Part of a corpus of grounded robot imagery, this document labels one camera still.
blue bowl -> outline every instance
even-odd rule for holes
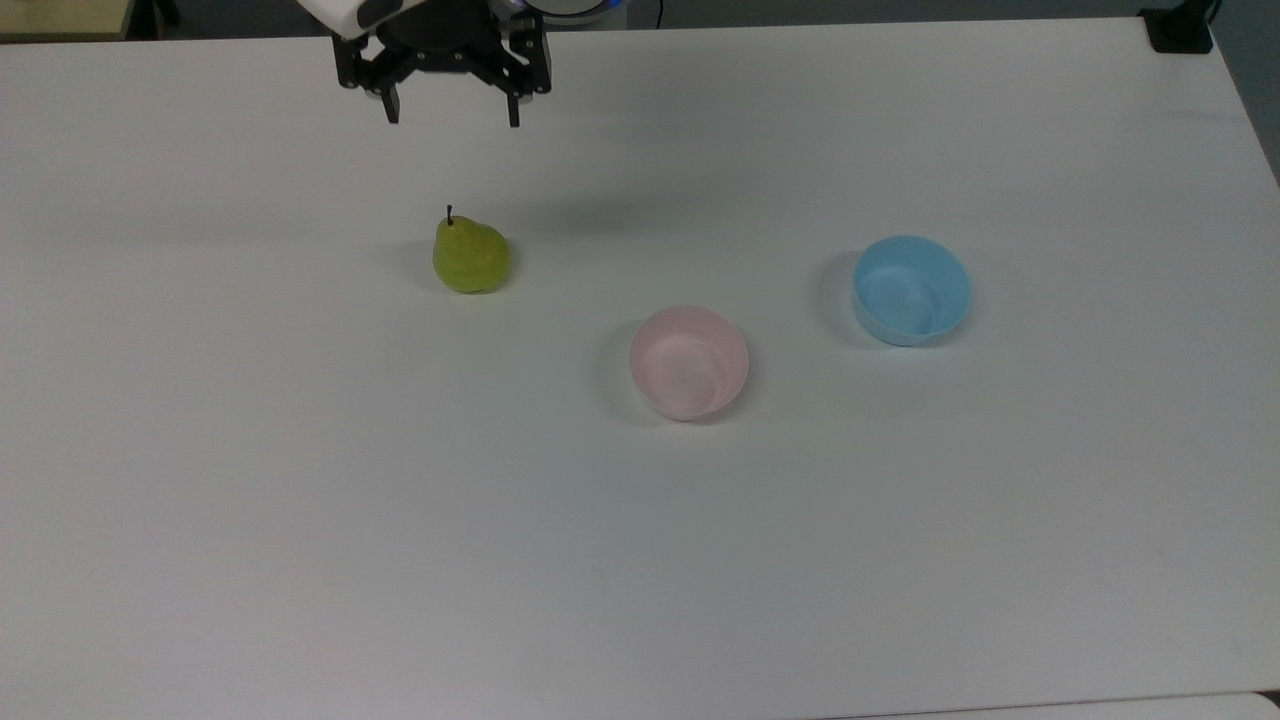
[[[972,291],[964,265],[932,240],[886,237],[854,268],[854,314],[890,345],[920,345],[960,324]]]

black mount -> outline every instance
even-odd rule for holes
[[[507,95],[511,127],[520,127],[520,102],[552,90],[543,15],[530,8],[502,23],[486,0],[435,0],[393,17],[376,29],[383,50],[365,59],[369,35],[333,36],[338,82],[381,97],[387,120],[399,122],[396,86],[415,72],[471,73]],[[508,37],[511,50],[502,45]]]
[[[1147,37],[1156,53],[1181,55],[1204,55],[1213,49],[1213,37],[1208,32],[1212,13],[1217,14],[1221,0],[1185,0],[1172,10],[1147,8],[1138,12],[1147,23]]]

white table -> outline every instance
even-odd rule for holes
[[[8,717],[778,720],[1280,684],[1280,192],[1137,19],[0,47]],[[444,205],[518,269],[461,297]],[[888,348],[895,233],[977,297]],[[753,375],[663,421],[628,336]]]

green pear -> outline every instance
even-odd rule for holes
[[[444,284],[458,292],[494,290],[511,272],[507,238],[486,224],[453,214],[453,205],[435,228],[431,265]]]

floor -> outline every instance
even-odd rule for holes
[[[1175,0],[664,0],[663,27],[877,23],[963,19],[1132,17]],[[294,0],[177,0],[166,37],[325,35]],[[659,0],[632,0],[628,26],[653,27]],[[1280,178],[1280,0],[1225,0],[1213,22],[1271,170]]]

